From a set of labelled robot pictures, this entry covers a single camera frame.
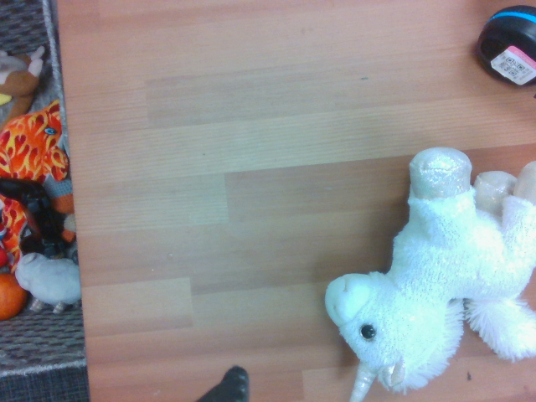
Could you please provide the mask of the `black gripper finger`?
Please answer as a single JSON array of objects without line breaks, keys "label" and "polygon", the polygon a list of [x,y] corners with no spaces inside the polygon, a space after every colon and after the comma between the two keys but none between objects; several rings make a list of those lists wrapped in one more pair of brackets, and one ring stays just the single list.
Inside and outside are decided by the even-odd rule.
[{"label": "black gripper finger", "polygon": [[235,365],[221,381],[198,399],[198,402],[248,402],[250,380],[247,371]]}]

